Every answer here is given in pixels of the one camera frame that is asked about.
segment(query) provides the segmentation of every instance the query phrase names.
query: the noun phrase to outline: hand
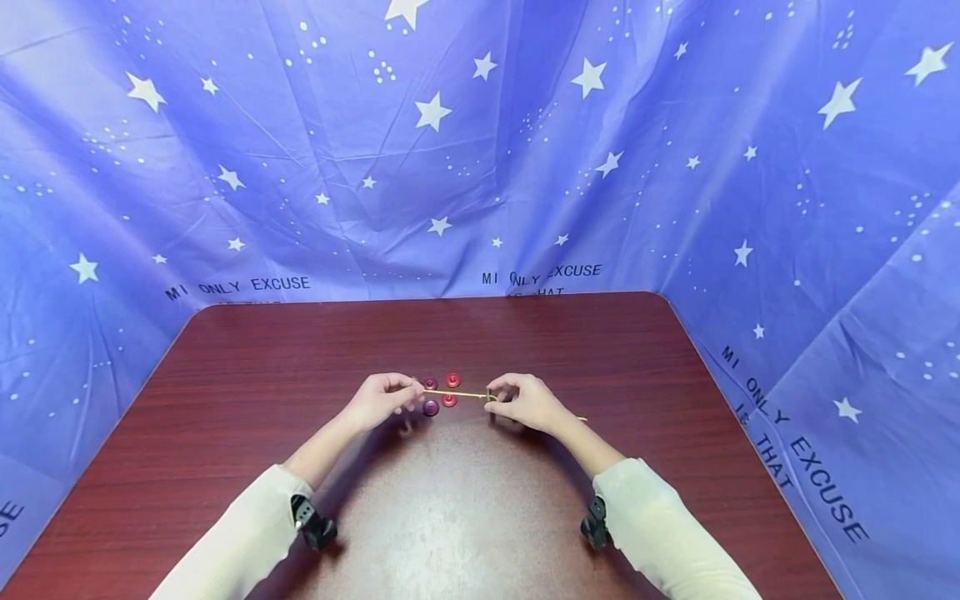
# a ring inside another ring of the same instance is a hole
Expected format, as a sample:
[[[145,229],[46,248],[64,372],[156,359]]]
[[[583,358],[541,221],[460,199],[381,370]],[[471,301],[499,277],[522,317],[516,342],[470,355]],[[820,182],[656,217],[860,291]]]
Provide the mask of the hand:
[[[367,377],[340,416],[363,433],[387,420],[391,413],[414,410],[423,400],[423,386],[413,377],[380,373]]]
[[[487,402],[484,410],[518,420],[532,429],[553,435],[565,421],[576,419],[550,388],[533,375],[508,372],[487,387],[496,394],[497,402]]]

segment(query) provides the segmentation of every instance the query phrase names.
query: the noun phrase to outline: wooden stick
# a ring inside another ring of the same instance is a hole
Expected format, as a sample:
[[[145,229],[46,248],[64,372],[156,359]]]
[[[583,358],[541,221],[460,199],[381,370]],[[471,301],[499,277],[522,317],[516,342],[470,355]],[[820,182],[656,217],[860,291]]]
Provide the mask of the wooden stick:
[[[444,390],[423,390],[423,391],[426,394],[443,394],[443,395],[450,394],[451,396],[479,397],[479,398],[483,398],[484,400],[493,398],[493,396],[490,396],[488,394],[468,394],[466,392],[445,392]],[[583,422],[587,422],[586,417],[577,417],[577,419]]]

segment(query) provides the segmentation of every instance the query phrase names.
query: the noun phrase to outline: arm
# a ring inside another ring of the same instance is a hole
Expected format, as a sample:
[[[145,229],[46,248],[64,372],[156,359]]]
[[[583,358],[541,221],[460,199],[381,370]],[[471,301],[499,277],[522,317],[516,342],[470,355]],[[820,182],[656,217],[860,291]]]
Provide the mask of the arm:
[[[404,407],[413,410],[423,387],[397,373],[371,375],[339,415],[283,466],[268,468],[227,508],[151,596],[151,600],[242,600],[286,558],[297,538],[290,507],[310,497],[358,436]]]
[[[508,373],[488,412],[548,433],[573,454],[607,505],[607,529],[634,569],[672,600],[759,600],[729,554],[680,496],[640,459],[627,459],[533,375]],[[510,396],[513,401],[505,402]]]

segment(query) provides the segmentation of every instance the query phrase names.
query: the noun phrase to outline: right hand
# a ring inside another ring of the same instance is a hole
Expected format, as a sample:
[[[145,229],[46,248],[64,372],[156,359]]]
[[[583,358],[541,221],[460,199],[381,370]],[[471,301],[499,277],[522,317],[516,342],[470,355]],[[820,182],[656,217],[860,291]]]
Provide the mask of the right hand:
[[[484,410],[519,421],[531,429],[553,435],[565,421],[575,419],[550,388],[533,375],[508,372],[487,387],[496,394],[497,401],[484,404]]]

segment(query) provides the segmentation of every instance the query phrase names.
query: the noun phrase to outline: left hand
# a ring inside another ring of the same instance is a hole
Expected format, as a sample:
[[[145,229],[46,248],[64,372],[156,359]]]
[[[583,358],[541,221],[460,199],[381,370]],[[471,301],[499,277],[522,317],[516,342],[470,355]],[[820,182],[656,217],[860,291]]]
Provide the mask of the left hand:
[[[391,413],[412,411],[424,401],[423,385],[398,372],[367,377],[340,413],[359,432],[367,432],[387,420]]]

